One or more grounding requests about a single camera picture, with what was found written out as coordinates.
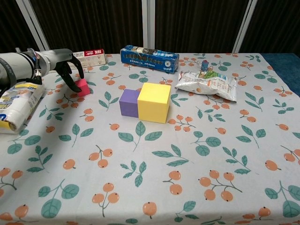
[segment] table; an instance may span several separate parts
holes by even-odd
[[[25,129],[0,135],[0,224],[300,224],[300,100],[260,54],[180,54],[178,71],[236,77],[237,103],[107,58],[84,98],[45,76]],[[172,86],[168,123],[121,116],[143,82]]]

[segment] dark curtain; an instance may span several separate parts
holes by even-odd
[[[15,0],[0,0],[0,53],[39,50]]]
[[[177,53],[233,50],[248,0],[157,0],[155,48]]]
[[[30,0],[51,49],[143,45],[141,0]]]
[[[300,1],[258,0],[241,53],[300,55]]]

